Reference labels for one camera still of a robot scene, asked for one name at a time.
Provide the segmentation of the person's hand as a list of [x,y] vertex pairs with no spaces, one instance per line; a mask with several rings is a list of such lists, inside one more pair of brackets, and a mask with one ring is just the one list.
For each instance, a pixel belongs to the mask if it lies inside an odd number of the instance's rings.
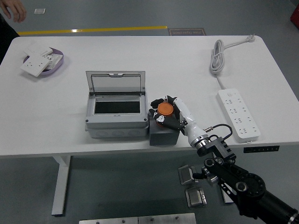
[[0,8],[14,22],[21,23],[26,19],[27,10],[20,0],[0,0]]

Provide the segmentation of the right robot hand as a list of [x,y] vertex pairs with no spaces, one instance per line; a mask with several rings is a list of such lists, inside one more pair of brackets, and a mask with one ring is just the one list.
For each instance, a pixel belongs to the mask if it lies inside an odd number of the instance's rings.
[[181,131],[188,137],[191,147],[202,147],[210,142],[206,132],[200,128],[185,103],[169,95],[151,102],[149,112],[155,122],[171,130]]

